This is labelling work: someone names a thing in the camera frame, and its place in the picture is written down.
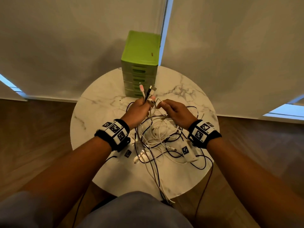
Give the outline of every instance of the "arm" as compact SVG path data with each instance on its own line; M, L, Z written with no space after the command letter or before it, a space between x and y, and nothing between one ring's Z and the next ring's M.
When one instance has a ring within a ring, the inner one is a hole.
M132 130L145 119L149 109L148 102L144 104L143 99L138 99L121 119ZM77 202L110 153L110 145L94 137L54 162L20 191L43 198L45 206L53 212L54 222L58 223Z
M160 107L186 130L197 120L182 103L167 99L158 104ZM222 138L210 140L207 150L260 226L303 227L304 201L280 179Z

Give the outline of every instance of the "wooden floor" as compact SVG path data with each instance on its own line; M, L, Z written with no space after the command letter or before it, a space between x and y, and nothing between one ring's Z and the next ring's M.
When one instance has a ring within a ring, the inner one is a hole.
M75 104L55 101L0 100L0 200L72 150L70 118ZM219 117L221 134L238 149L304 197L304 126L283 122ZM205 177L175 199L190 221L205 187ZM91 183L77 223L108 194ZM77 205L59 227L71 228ZM197 227L259 227L215 165L199 207Z

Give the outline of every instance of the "green lid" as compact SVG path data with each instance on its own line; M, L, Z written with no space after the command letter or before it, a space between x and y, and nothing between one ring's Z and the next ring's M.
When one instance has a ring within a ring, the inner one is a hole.
M122 61L143 65L158 65L161 36L154 33L129 31Z

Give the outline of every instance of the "wristband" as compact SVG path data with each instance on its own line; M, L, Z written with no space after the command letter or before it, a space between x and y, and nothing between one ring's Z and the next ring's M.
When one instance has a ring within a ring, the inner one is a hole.
M126 147L131 139L128 137L130 128L122 119L115 119L112 122L107 122L97 130L94 136L98 136L108 142L113 150L120 152Z
M214 125L210 122L197 120L189 126L188 139L192 141L194 146L206 149L210 140L222 137L222 135L214 129Z

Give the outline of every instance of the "white marble tabletop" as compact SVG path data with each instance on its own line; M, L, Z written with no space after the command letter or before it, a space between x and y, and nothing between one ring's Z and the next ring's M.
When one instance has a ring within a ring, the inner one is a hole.
M158 67L155 87L156 95L160 100L172 99L184 103L186 106L195 106L189 110L198 118L211 122L219 131L218 120L215 110L206 94L189 78L165 67ZM78 100L71 119L70 136L72 148L76 149L94 136L96 130L105 122L121 118L126 107L134 98L125 96L123 75L121 68L114 69L97 80L95 80L82 94ZM170 143L170 146L178 147L181 140ZM132 151L129 158L124 156L126 150ZM161 154L159 150L152 150L154 155ZM213 159L203 149L204 155ZM113 151L111 158L97 172L93 182L107 192L120 196L127 192L143 191L161 200L159 190L148 174L145 164L138 162L134 164L136 153L134 146L128 145L126 149L117 153ZM184 158L176 159L177 162L184 162ZM197 167L205 166L205 159L200 157L194 164ZM206 167L203 170L196 169L190 163L177 164L169 158L160 156L157 158L159 177L166 195L171 199L179 196L203 179L211 168L211 162L206 159Z

